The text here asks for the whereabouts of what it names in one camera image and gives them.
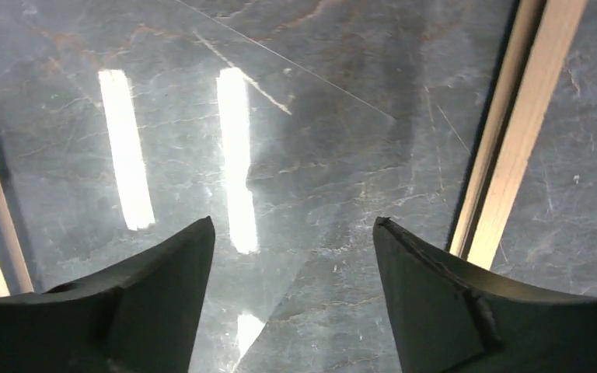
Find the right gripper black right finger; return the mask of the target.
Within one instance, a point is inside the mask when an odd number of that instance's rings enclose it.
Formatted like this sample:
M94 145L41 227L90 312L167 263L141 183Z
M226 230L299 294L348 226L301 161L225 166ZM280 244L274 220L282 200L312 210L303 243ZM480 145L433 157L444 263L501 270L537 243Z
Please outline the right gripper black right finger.
M597 372L597 298L495 274L389 218L373 226L404 372Z

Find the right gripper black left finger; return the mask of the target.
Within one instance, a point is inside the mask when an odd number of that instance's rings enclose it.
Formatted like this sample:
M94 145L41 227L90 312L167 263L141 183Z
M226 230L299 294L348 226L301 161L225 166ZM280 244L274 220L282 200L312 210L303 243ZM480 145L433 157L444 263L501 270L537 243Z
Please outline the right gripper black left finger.
M0 298L0 372L186 372L215 249L201 218L44 293Z

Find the clear acrylic sheet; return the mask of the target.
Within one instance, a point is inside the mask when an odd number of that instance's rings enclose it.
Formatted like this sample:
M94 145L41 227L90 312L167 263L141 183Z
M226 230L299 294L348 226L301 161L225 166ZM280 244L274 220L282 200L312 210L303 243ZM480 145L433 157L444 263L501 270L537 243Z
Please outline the clear acrylic sheet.
M397 372L364 179L395 120L178 1L0 1L0 166L39 289L199 218L192 372Z

